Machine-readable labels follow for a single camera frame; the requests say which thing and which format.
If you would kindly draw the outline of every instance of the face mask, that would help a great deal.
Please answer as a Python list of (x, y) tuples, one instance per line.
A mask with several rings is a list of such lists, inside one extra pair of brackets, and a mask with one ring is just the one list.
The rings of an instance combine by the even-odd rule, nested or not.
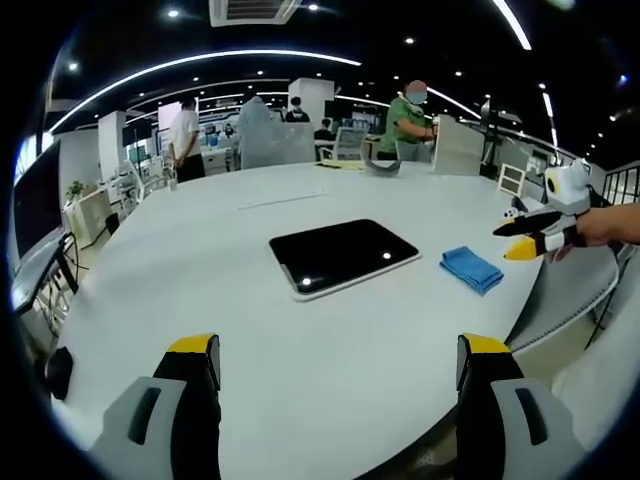
[(421, 105), (427, 100), (426, 93), (419, 93), (419, 92), (407, 93), (406, 96), (407, 96), (407, 100), (409, 100), (414, 105)]

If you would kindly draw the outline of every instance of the person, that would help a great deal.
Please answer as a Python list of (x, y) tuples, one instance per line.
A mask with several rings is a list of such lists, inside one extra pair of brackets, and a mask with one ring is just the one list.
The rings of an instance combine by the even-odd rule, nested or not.
[(269, 113), (269, 107), (265, 105), (262, 98), (256, 95), (240, 109), (240, 116), (238, 117), (236, 128), (242, 138), (254, 130), (256, 126), (269, 123), (270, 121), (271, 114)]
[(205, 176), (198, 142), (198, 121), (196, 101), (189, 97), (182, 102), (182, 110), (176, 115), (169, 131), (169, 159), (175, 166), (178, 183)]
[(233, 127), (231, 126), (231, 124), (227, 123), (224, 126), (224, 134), (227, 136), (227, 138), (231, 138), (234, 133), (236, 133), (236, 132), (233, 130)]
[(329, 127), (331, 126), (331, 120), (329, 118), (322, 119), (322, 128), (320, 130), (316, 130), (313, 134), (313, 138), (315, 140), (335, 140), (336, 136), (331, 133)]
[[(640, 204), (592, 208), (578, 217), (576, 227), (589, 247), (599, 247), (610, 241), (640, 245)], [(560, 248), (553, 261), (564, 259), (571, 250), (571, 245)]]
[(396, 141), (420, 143), (433, 140), (434, 128), (430, 126), (420, 107), (427, 99), (427, 85), (414, 80), (404, 86), (403, 92), (389, 105), (387, 123), (379, 160), (397, 160)]
[(308, 123), (311, 121), (309, 120), (309, 115), (307, 115), (307, 112), (302, 110), (302, 100), (300, 99), (300, 97), (293, 97), (291, 99), (291, 106), (293, 107), (293, 109), (287, 112), (287, 116), (284, 119), (285, 122)]

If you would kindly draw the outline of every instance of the white round table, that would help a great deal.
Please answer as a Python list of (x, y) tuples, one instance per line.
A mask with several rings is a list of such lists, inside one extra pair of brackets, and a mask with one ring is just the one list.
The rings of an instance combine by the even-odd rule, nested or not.
[[(503, 259), (513, 239), (491, 232), (511, 197), (496, 187), (422, 165), (379, 178), (305, 164), (152, 193), (73, 301), (60, 343), (75, 366), (56, 412), (87, 448), (104, 410), (136, 378), (151, 376), (170, 344), (216, 332), (225, 480), (340, 480), (369, 471), (455, 405), (457, 336), (505, 339), (529, 296), (541, 262)], [(294, 301), (269, 240), (359, 218), (386, 226), (422, 258)], [(505, 274), (485, 297), (438, 265), (442, 252), (461, 245)]]

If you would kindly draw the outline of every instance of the man in green shirt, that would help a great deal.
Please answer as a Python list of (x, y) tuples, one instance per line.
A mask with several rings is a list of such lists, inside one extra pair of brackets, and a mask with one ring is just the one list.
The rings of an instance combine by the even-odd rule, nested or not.
[(427, 99), (427, 85), (414, 80), (389, 106), (387, 128), (382, 137), (378, 160), (397, 160), (396, 141), (420, 143), (433, 140), (434, 131), (419, 106)]

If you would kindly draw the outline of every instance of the blue towel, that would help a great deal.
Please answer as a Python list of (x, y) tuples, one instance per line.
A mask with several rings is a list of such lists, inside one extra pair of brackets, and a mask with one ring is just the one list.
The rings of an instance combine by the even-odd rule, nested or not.
[(478, 257), (467, 247), (443, 253), (440, 266), (466, 282), (482, 296), (499, 284), (504, 277), (498, 268)]

